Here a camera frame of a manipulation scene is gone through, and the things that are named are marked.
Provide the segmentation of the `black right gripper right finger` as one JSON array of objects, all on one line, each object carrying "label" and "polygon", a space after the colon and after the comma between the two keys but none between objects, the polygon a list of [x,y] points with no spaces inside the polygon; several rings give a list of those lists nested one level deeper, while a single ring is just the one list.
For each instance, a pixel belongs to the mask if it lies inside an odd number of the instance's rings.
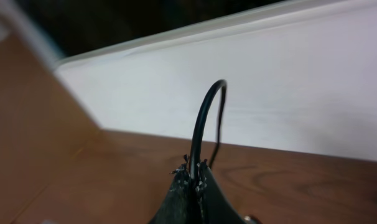
[{"label": "black right gripper right finger", "polygon": [[254,224],[251,216],[242,217],[227,200],[204,160],[198,163],[197,193],[204,223]]}]

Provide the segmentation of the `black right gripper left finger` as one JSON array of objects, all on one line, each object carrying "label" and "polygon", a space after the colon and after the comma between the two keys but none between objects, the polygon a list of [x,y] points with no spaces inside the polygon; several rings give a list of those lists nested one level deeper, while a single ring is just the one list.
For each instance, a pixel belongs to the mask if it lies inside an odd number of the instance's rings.
[{"label": "black right gripper left finger", "polygon": [[196,201],[190,185],[186,164],[181,164],[174,174],[165,199],[150,224],[189,224],[197,222]]}]

